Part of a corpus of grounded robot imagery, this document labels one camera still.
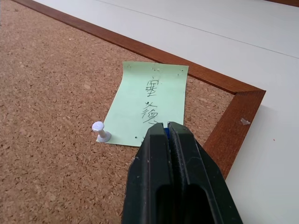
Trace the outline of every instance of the white wall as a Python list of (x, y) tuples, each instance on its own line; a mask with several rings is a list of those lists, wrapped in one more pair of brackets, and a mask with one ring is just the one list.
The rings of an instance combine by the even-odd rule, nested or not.
[(244, 223), (298, 223), (299, 8), (263, 0), (106, 1), (38, 0), (267, 90), (227, 184)]

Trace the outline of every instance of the cork board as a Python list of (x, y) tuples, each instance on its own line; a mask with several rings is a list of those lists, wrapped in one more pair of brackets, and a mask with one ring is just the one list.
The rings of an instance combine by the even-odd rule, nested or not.
[[(96, 143), (122, 61), (151, 60), (1, 2), (0, 223), (120, 223), (138, 148)], [(188, 77), (185, 123), (204, 144), (233, 95)]]

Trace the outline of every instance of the push pin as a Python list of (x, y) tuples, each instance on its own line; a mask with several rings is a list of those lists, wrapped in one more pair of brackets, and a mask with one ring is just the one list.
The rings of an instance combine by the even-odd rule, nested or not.
[(111, 134), (109, 132), (104, 131), (104, 123), (101, 121), (97, 121), (93, 124), (92, 130), (94, 132), (99, 133), (98, 141), (99, 142), (108, 142), (111, 138)]

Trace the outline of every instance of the green sticky note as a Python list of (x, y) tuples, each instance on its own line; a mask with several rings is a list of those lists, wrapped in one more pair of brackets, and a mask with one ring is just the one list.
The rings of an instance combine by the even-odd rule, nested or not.
[(184, 122), (188, 66), (123, 62), (121, 85), (104, 121), (108, 143), (140, 146), (155, 123)]

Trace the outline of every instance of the paper note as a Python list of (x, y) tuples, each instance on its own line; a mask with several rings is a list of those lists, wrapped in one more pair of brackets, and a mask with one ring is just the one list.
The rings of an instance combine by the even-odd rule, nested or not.
[(188, 66), (123, 62), (123, 77), (108, 115), (108, 143), (140, 146), (155, 123), (183, 124)]

